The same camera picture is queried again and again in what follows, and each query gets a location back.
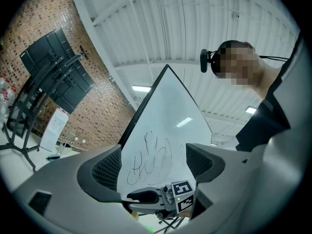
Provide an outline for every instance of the green object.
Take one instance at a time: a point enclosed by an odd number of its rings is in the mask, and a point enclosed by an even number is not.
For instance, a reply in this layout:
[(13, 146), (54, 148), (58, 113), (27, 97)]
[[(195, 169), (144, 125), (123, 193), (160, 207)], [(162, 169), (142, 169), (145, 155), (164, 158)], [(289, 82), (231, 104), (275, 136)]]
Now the green object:
[(154, 229), (152, 228), (152, 227), (150, 227), (150, 226), (144, 226), (147, 230), (149, 230), (150, 232), (154, 232)]

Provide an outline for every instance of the white corrugated ceiling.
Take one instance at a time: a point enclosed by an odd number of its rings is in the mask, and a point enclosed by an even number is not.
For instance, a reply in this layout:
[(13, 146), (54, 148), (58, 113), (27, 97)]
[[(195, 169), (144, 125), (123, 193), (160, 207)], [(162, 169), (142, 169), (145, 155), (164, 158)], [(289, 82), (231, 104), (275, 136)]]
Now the white corrugated ceiling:
[[(226, 40), (247, 41), (259, 55), (289, 57), (299, 28), (280, 0), (75, 0), (80, 17), (110, 74), (136, 109), (168, 63), (197, 102), (214, 133), (234, 136), (261, 99), (200, 72), (199, 53)], [(273, 67), (281, 62), (265, 60)]]

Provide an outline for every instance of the black mesh grille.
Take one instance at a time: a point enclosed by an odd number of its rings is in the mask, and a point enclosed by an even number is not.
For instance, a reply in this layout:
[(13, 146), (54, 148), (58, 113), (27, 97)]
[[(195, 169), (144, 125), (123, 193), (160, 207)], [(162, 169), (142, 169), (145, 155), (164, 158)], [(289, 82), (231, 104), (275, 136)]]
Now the black mesh grille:
[(116, 191), (120, 169), (121, 150), (116, 150), (93, 167), (92, 176), (101, 185)]
[(213, 162), (209, 158), (194, 151), (188, 145), (186, 145), (186, 163), (194, 178), (209, 170), (213, 165)]

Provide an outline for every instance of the ceiling light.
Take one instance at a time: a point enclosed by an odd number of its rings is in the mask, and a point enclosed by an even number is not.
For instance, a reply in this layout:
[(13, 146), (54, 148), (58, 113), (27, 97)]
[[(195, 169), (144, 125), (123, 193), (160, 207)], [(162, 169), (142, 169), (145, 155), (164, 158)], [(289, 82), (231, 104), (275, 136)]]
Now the ceiling light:
[(176, 127), (181, 127), (191, 120), (191, 118), (186, 118), (185, 120), (181, 121)]
[(140, 92), (148, 92), (150, 91), (151, 87), (147, 87), (147, 86), (137, 86), (137, 85), (133, 85), (132, 86), (133, 90), (135, 91), (140, 91)]
[(255, 107), (250, 107), (250, 106), (249, 106), (248, 108), (246, 108), (245, 111), (246, 111), (246, 113), (249, 113), (249, 114), (252, 114), (252, 115), (253, 115), (253, 114), (256, 112), (256, 110), (257, 110), (257, 109), (256, 109)]

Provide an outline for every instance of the black shirt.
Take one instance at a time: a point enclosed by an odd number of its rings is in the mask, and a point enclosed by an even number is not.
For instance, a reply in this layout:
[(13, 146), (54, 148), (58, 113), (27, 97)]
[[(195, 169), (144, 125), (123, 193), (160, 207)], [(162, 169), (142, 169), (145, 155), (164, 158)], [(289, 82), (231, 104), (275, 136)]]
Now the black shirt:
[(297, 51), (300, 38), (301, 33), (298, 36), (291, 57), (282, 66), (277, 78), (270, 86), (265, 99), (260, 103), (257, 111), (243, 129), (236, 135), (236, 139), (239, 143), (236, 146), (236, 150), (251, 152), (254, 147), (268, 143), (272, 136), (290, 128), (288, 120), (274, 97), (273, 92), (282, 83), (281, 78), (285, 74)]

